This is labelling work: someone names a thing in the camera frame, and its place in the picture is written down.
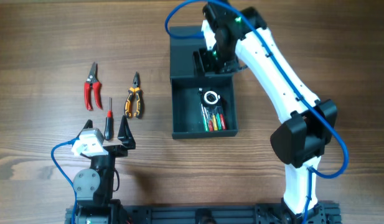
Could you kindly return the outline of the orange black pliers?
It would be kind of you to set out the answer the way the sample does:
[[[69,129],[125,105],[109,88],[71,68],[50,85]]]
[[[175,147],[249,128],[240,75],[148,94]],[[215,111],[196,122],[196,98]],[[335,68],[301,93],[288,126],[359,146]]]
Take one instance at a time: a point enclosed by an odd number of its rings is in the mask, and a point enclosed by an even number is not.
[[[136,72],[133,78],[132,87],[128,90],[128,96],[124,104],[124,115],[127,118],[132,118],[133,116],[138,119],[142,118],[144,112],[142,93],[143,91],[140,87],[140,75],[139,72]],[[136,111],[133,113],[132,105],[134,100],[136,100]]]

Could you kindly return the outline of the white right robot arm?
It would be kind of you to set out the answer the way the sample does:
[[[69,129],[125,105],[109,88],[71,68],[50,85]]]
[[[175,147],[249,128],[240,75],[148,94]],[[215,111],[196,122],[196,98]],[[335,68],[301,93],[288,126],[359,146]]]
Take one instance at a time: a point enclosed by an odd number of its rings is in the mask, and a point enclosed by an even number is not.
[[[280,127],[271,135],[274,153],[285,165],[285,212],[294,219],[310,216],[318,203],[316,178],[340,175],[317,170],[325,146],[332,138],[337,108],[321,101],[303,84],[276,46],[258,11],[236,10],[227,1],[209,1],[203,9],[204,37],[210,61],[223,70],[240,59],[252,71],[271,100]]]

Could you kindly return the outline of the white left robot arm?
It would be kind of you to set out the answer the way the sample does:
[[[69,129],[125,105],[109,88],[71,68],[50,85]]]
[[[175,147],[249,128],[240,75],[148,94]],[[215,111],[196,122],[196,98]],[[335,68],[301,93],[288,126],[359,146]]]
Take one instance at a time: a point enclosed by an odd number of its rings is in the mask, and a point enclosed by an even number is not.
[[[113,193],[119,188],[114,187],[114,181],[119,180],[115,168],[118,157],[126,157],[128,151],[136,148],[136,142],[128,125],[129,104],[133,95],[140,100],[139,73],[134,76],[135,86],[129,90],[124,104],[124,115],[118,131],[120,144],[104,146],[105,140],[113,136],[112,106],[106,117],[105,131],[93,127],[93,121],[88,120],[78,136],[72,142],[72,152],[90,160],[90,167],[77,173],[70,182],[75,192],[74,206],[67,211],[66,223],[132,223],[132,216],[127,212],[121,201],[113,198]]]

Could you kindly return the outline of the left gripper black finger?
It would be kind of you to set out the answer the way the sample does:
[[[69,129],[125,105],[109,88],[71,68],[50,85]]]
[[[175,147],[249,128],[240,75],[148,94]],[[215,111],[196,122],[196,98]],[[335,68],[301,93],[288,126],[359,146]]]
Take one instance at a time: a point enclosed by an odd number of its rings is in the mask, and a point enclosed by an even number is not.
[[[81,135],[81,132],[84,130],[84,129],[90,129],[93,127],[93,121],[88,119],[84,125],[84,127],[82,128],[82,130],[79,132],[79,134],[77,135],[77,139],[79,138],[79,136]]]
[[[123,115],[121,118],[119,130],[118,130],[118,140],[121,142],[122,146],[126,150],[136,148],[136,142],[133,138],[133,135],[128,125],[128,119],[125,115]]]

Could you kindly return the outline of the clear plastic screwdriver case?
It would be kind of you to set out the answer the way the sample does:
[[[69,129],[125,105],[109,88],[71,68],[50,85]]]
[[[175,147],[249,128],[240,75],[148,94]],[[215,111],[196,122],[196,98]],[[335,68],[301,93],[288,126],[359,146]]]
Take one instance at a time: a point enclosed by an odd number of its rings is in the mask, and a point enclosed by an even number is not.
[[[227,129],[225,115],[221,105],[208,107],[200,105],[205,132],[223,131]]]

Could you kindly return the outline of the black round tape measure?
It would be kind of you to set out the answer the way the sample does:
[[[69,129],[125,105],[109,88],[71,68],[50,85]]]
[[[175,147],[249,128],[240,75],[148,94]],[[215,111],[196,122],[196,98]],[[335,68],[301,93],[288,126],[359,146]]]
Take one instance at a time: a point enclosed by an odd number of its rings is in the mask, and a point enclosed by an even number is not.
[[[204,107],[213,107],[220,104],[220,95],[215,91],[205,91],[203,88],[199,88],[198,94],[200,96],[200,102]]]

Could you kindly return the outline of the black red screwdriver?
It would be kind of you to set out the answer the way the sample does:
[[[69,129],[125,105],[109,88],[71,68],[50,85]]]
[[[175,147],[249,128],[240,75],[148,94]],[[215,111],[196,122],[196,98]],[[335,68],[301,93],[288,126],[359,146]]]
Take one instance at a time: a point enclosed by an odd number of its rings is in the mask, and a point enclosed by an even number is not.
[[[109,110],[106,115],[105,132],[104,137],[107,141],[111,140],[114,135],[113,129],[113,112],[112,112],[112,97],[109,97]]]

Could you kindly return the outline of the red handled pruning shears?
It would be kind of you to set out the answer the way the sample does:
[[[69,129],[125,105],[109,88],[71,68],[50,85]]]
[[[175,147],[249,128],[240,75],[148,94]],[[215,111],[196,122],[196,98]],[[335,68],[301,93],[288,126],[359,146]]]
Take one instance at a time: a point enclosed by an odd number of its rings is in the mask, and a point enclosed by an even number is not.
[[[103,109],[102,103],[101,103],[101,82],[97,79],[98,74],[98,64],[96,62],[92,63],[90,72],[88,74],[87,80],[84,83],[83,86],[83,93],[84,93],[84,102],[85,107],[88,111],[91,111],[93,109],[91,105],[91,92],[93,91],[95,104],[99,109]]]

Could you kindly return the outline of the dark green box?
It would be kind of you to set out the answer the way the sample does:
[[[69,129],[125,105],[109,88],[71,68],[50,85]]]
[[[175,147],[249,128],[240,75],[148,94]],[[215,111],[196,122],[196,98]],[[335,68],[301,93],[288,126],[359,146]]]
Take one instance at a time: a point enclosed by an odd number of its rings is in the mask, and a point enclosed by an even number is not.
[[[193,52],[206,49],[203,39],[170,38],[173,139],[231,137],[238,133],[233,74],[205,72],[195,76]],[[220,95],[227,129],[205,132],[200,110],[199,88]]]

